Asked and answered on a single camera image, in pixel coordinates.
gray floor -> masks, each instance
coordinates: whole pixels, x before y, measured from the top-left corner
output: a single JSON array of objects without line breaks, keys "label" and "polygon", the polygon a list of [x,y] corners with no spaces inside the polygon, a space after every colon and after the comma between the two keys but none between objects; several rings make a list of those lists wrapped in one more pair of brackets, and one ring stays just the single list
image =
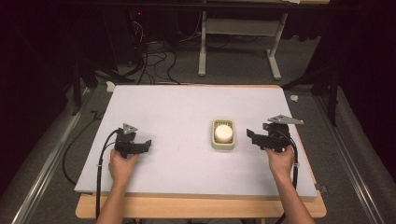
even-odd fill
[{"label": "gray floor", "polygon": [[[274,81],[263,52],[267,46],[270,46],[270,40],[259,38],[248,42],[251,38],[238,36],[235,38],[246,42],[231,41],[224,48],[208,49],[206,77],[197,76],[199,57],[197,46],[180,45],[177,48],[167,48],[177,53],[177,63],[171,70],[172,78],[182,83],[283,85],[304,73],[318,43],[317,40],[305,42],[296,39],[282,40],[276,59],[283,78],[281,81]],[[222,43],[209,40],[209,45],[216,47],[222,46]],[[165,62],[156,66],[157,74],[166,77],[166,70],[172,61],[173,56],[168,53]],[[148,72],[155,77],[153,66],[148,67]],[[158,77],[155,80],[157,83],[163,81]],[[143,81],[149,83],[148,76],[145,76]],[[91,111],[106,110],[111,93],[106,92],[103,80],[101,82],[99,87],[92,91],[91,98],[69,137],[69,142],[92,121]],[[290,100],[292,94],[299,95],[298,102]],[[327,189],[327,192],[322,194],[327,207],[327,216],[318,218],[317,223],[393,223],[396,218],[395,184],[371,148],[359,122],[348,107],[342,90],[338,96],[336,129],[328,126],[326,117],[322,114],[320,107],[322,98],[312,97],[307,87],[285,91],[285,95],[291,114],[295,118],[304,120],[304,125],[297,127],[299,135],[316,180]],[[73,105],[69,104],[40,139],[15,176],[0,202],[0,223],[11,223],[16,216],[47,157],[70,123],[72,110]],[[65,160],[66,170],[75,180],[82,170],[99,125],[100,120],[94,121],[70,147]],[[342,136],[344,147],[354,162],[352,168],[356,167],[359,171],[358,178],[361,178],[364,187],[370,191],[382,221],[372,220],[367,215],[370,209],[365,210],[364,204],[362,205],[364,199],[357,193],[361,182],[358,181],[357,185],[356,181],[351,181],[356,178],[356,174],[351,173],[351,168],[344,163],[345,156],[338,149],[339,144],[334,139],[334,132]],[[64,178],[62,166],[59,164],[41,200],[29,216],[29,223],[93,223],[94,220],[82,220],[76,217],[75,210],[79,195],[73,191],[73,188],[74,186]],[[274,218],[268,219],[268,223],[274,222]]]}]

forearm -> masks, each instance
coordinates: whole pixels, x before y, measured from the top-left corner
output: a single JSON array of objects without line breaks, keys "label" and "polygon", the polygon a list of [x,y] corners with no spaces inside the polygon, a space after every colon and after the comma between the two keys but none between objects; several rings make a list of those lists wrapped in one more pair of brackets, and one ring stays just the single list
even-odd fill
[{"label": "forearm", "polygon": [[275,176],[275,180],[288,223],[316,223],[306,210],[303,201],[291,183],[290,177]]},{"label": "forearm", "polygon": [[125,184],[114,184],[96,223],[121,223]]}]

background desk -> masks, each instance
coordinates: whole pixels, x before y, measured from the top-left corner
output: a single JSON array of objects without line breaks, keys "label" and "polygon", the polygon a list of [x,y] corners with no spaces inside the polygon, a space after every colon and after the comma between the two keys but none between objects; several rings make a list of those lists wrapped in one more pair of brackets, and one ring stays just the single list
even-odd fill
[{"label": "background desk", "polygon": [[[252,145],[246,137],[246,128],[262,133],[262,123],[278,114],[290,116],[283,91],[277,86],[118,86],[76,190],[95,191],[98,148],[101,148],[99,146],[104,143],[106,135],[126,122],[140,129],[136,142],[151,138],[153,145],[149,153],[139,158],[133,181],[127,190],[138,197],[128,198],[133,206],[129,207],[125,216],[279,216],[281,207],[274,211],[276,207],[268,210],[263,209],[262,205],[256,210],[257,213],[251,214],[250,206],[269,199],[276,200],[278,194],[265,152]],[[236,144],[232,151],[218,151],[210,146],[211,121],[216,118],[234,120]],[[324,205],[314,188],[310,167],[294,125],[290,125],[290,134],[301,155],[297,190],[308,202],[315,206],[321,204],[318,214],[324,216]],[[105,154],[104,164],[107,164],[108,153],[109,150]],[[104,169],[103,191],[109,191],[111,183],[109,172]],[[93,201],[92,196],[81,197],[79,217],[94,211]],[[275,206],[277,203],[280,205],[279,201],[271,201],[264,206]],[[159,211],[153,212],[152,206]],[[209,212],[213,206],[220,211]],[[240,212],[235,213],[233,208],[239,206],[242,206]]]}]

